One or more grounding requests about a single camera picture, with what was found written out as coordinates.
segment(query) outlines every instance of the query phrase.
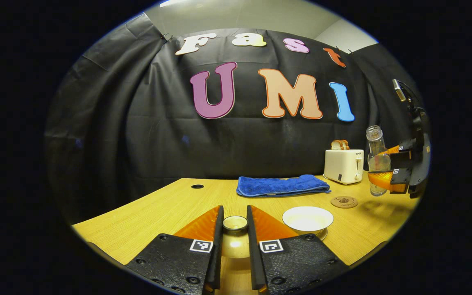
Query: cork coaster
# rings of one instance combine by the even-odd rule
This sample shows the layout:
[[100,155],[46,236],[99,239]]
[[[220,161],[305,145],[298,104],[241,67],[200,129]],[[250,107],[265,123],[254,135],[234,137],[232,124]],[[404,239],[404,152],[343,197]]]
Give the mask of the cork coaster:
[[358,201],[355,198],[348,196],[339,196],[331,200],[331,204],[338,208],[352,208],[358,205]]

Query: blue towel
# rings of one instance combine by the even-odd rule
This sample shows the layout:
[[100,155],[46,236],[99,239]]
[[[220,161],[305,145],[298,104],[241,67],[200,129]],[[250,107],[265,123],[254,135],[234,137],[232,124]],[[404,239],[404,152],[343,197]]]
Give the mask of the blue towel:
[[293,179],[252,179],[240,176],[236,192],[246,197],[279,197],[308,193],[329,193],[330,187],[325,181],[313,175],[305,174]]

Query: letter m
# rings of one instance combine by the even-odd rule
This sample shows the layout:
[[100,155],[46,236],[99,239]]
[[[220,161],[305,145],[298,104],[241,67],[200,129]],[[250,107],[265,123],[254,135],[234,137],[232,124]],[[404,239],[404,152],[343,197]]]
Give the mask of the letter m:
[[303,108],[300,115],[307,119],[321,119],[323,114],[318,108],[316,97],[316,79],[311,75],[300,74],[294,83],[294,87],[285,79],[283,74],[276,69],[260,69],[260,76],[265,78],[267,87],[267,107],[262,114],[269,118],[281,118],[285,110],[279,105],[282,99],[291,116],[298,112],[300,102]]

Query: purple letter u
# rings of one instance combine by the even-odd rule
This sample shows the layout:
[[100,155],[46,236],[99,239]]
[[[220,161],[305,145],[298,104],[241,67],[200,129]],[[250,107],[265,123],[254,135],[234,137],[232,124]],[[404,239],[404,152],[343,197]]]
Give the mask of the purple letter u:
[[197,73],[191,78],[193,85],[194,106],[196,112],[205,119],[217,119],[228,114],[234,106],[234,77],[232,71],[236,69],[235,62],[227,62],[218,66],[214,72],[220,75],[221,79],[221,101],[217,104],[210,104],[207,99],[207,78],[208,71]]

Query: letter cutout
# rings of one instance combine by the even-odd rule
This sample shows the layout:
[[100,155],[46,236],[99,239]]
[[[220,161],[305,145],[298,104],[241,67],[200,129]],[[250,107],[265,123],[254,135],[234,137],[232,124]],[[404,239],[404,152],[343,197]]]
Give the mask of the letter cutout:
[[347,98],[347,88],[344,85],[335,82],[330,82],[329,86],[335,91],[336,100],[338,101],[338,113],[336,116],[344,122],[354,121],[354,115],[351,112],[349,99]]
[[238,64],[227,62],[218,66],[214,72],[220,75],[221,80],[221,101],[217,104],[210,104],[207,98],[207,78],[209,72],[200,72],[193,75],[191,84],[193,85],[194,107],[196,112],[205,119],[217,119],[228,114],[234,107],[234,75],[232,72]]
[[318,98],[314,88],[316,79],[313,76],[298,75],[294,87],[292,87],[278,70],[260,69],[258,74],[265,78],[267,87],[267,107],[262,110],[264,116],[280,118],[285,115],[285,110],[279,105],[279,99],[281,98],[291,116],[296,115],[300,102],[303,100],[301,116],[307,119],[322,118],[323,113],[318,108]]
[[343,62],[339,59],[340,55],[337,54],[336,52],[333,51],[333,49],[330,48],[324,48],[324,50],[331,56],[331,59],[339,66],[342,68],[346,67]]
[[286,38],[286,39],[283,39],[283,43],[285,43],[286,44],[285,47],[287,47],[287,49],[289,49],[292,52],[301,52],[301,53],[309,52],[309,48],[304,46],[305,43],[303,43],[302,41],[298,39]]
[[200,46],[203,46],[203,45],[207,44],[207,41],[209,40],[209,38],[213,39],[215,37],[216,37],[216,33],[214,33],[214,32],[208,33],[208,34],[203,34],[203,35],[196,35],[196,36],[187,37],[187,38],[183,39],[183,41],[185,41],[185,42],[183,43],[182,48],[180,50],[176,51],[176,55],[196,52],[199,49],[198,47],[196,47],[196,44],[200,45]]
[[263,41],[263,36],[260,34],[255,34],[253,32],[244,32],[243,34],[238,34],[235,36],[236,39],[232,43],[236,46],[257,46],[262,47],[267,45],[267,42]]

